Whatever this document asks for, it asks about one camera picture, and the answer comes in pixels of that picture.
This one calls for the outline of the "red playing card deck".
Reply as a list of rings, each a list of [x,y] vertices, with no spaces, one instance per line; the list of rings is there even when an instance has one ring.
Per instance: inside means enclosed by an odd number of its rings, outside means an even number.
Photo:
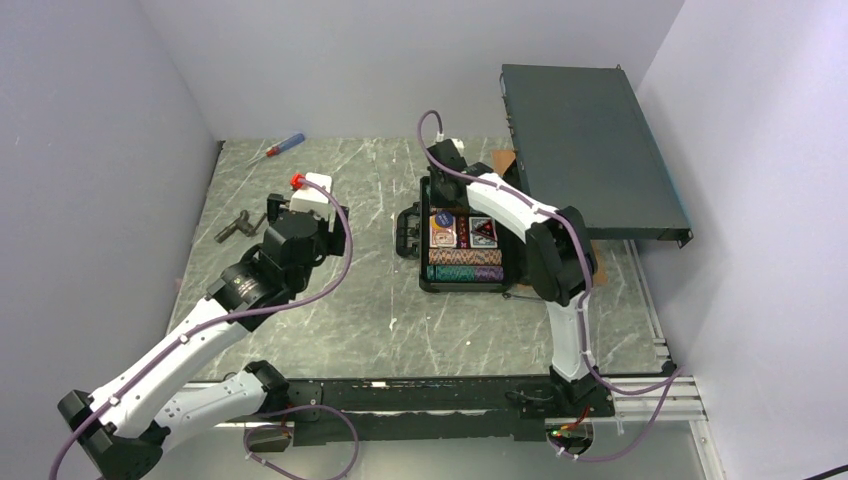
[[[455,248],[457,245],[456,218],[449,211],[438,211],[429,217],[429,246]]]

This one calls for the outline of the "blue small blind button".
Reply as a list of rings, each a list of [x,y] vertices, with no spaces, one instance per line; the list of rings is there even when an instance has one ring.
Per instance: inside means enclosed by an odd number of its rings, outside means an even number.
[[[452,228],[455,223],[455,218],[452,213],[441,211],[433,216],[433,221],[440,228]]]

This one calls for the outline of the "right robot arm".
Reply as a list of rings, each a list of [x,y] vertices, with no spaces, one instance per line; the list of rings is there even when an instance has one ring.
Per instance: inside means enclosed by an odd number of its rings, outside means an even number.
[[[468,166],[455,142],[444,139],[425,148],[433,190],[482,213],[524,245],[526,271],[544,301],[551,328],[551,405],[563,416],[611,416],[614,403],[590,349],[588,300],[597,261],[580,212],[556,209],[504,181],[485,164]]]

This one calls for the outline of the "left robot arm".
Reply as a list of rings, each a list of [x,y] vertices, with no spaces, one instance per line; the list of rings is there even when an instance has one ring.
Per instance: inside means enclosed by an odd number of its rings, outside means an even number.
[[[165,453],[222,422],[272,420],[290,411],[289,383],[265,361],[204,389],[185,390],[212,358],[271,316],[309,305],[309,277],[327,257],[352,259],[347,211],[320,184],[302,178],[290,199],[270,196],[268,218],[262,243],[226,268],[175,330],[113,380],[60,400],[70,434],[50,478],[78,446],[102,478],[140,479]]]

